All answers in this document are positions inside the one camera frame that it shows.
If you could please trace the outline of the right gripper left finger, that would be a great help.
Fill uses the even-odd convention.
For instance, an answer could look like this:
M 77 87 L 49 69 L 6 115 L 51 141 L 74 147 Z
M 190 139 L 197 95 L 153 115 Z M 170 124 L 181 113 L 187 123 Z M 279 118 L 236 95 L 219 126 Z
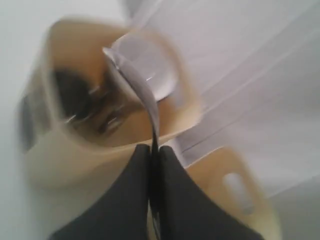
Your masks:
M 97 202 L 55 231 L 52 240 L 146 240 L 150 147 L 136 146 L 122 173 Z

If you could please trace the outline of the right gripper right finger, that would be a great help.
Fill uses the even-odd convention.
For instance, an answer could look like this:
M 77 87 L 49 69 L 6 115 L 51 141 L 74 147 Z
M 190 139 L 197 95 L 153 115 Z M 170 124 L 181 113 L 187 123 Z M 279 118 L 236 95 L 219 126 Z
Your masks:
M 157 159 L 157 211 L 162 240 L 261 240 L 197 186 L 169 146 Z

